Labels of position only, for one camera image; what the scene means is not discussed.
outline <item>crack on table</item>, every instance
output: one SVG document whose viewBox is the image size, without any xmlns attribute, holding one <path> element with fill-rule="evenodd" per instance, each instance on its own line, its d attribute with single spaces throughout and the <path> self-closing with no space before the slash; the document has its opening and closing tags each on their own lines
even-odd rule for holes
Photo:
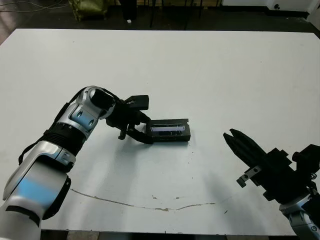
<svg viewBox="0 0 320 240">
<path fill-rule="evenodd" d="M 101 197 L 97 197 L 97 196 L 91 196 L 88 194 L 85 194 L 83 192 L 74 190 L 73 188 L 70 188 L 71 191 L 80 194 L 82 196 L 88 197 L 88 198 L 92 198 L 92 199 L 96 199 L 96 200 L 101 200 L 101 201 L 105 201 L 105 202 L 109 202 L 109 203 L 114 203 L 114 204 L 120 204 L 120 205 L 124 205 L 127 207 L 134 207 L 134 208 L 139 208 L 139 209 L 149 209 L 149 210 L 159 210 L 159 211 L 163 211 L 163 212 L 169 212 L 169 211 L 179 211 L 182 209 L 186 209 L 186 208 L 191 208 L 191 207 L 198 207 L 198 206 L 203 206 L 203 205 L 214 205 L 216 204 L 215 202 L 208 202 L 208 203 L 201 203 L 201 204 L 192 204 L 192 205 L 187 205 L 187 206 L 183 206 L 180 208 L 160 208 L 160 207 L 156 207 L 156 208 L 152 208 L 152 207 L 146 207 L 146 206 L 135 206 L 135 205 L 131 205 L 128 203 L 124 203 L 124 202 L 120 202 L 120 201 L 113 201 L 113 200 L 109 200 L 109 199 L 105 199 L 105 198 L 101 198 Z"/>
</svg>

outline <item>chair leg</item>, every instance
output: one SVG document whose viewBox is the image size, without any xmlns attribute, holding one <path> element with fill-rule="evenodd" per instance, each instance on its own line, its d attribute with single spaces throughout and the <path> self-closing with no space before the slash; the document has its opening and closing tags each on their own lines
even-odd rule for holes
<svg viewBox="0 0 320 240">
<path fill-rule="evenodd" d="M 203 0 L 201 0 L 201 1 L 200 1 L 199 18 L 201 18 L 201 11 L 202 11 L 202 2 L 203 2 Z"/>
<path fill-rule="evenodd" d="M 150 20 L 150 28 L 152 28 L 152 23 L 154 21 L 155 6 L 156 6 L 156 0 L 152 0 L 152 13 L 151 13 L 151 20 Z"/>
<path fill-rule="evenodd" d="M 193 7 L 193 5 L 194 5 L 194 0 L 191 0 L 189 13 L 188 13 L 188 15 L 187 15 L 187 18 L 186 18 L 186 21 L 185 21 L 185 25 L 184 25 L 184 29 L 183 29 L 183 30 L 187 30 L 187 25 L 188 25 L 188 22 L 189 22 L 191 13 L 192 13 L 192 7 Z"/>
</svg>

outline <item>white table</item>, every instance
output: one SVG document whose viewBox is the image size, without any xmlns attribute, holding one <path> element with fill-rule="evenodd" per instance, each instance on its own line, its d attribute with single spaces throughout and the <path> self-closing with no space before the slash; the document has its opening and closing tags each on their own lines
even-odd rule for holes
<svg viewBox="0 0 320 240">
<path fill-rule="evenodd" d="M 0 189 L 62 105 L 97 85 L 148 94 L 147 115 L 189 118 L 191 140 L 121 141 L 101 121 L 69 174 L 82 194 L 70 190 L 42 228 L 293 235 L 261 187 L 236 183 L 247 167 L 223 133 L 290 157 L 320 145 L 319 66 L 312 33 L 17 29 L 0 46 Z"/>
</svg>

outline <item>black box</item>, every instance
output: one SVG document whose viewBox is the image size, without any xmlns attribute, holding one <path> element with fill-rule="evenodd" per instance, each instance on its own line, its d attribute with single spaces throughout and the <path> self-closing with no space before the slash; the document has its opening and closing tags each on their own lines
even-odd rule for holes
<svg viewBox="0 0 320 240">
<path fill-rule="evenodd" d="M 189 119 L 151 120 L 146 124 L 146 134 L 154 142 L 187 142 L 191 137 Z"/>
</svg>

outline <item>metal bracket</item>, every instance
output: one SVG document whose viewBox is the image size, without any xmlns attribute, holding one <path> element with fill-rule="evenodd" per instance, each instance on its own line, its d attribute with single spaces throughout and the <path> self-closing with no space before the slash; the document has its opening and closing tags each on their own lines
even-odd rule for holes
<svg viewBox="0 0 320 240">
<path fill-rule="evenodd" d="M 259 165 L 251 168 L 250 170 L 246 171 L 241 177 L 238 178 L 236 181 L 242 188 L 244 188 L 247 184 L 246 181 L 248 181 L 250 178 L 252 178 L 257 173 L 261 172 L 261 167 Z"/>
</svg>

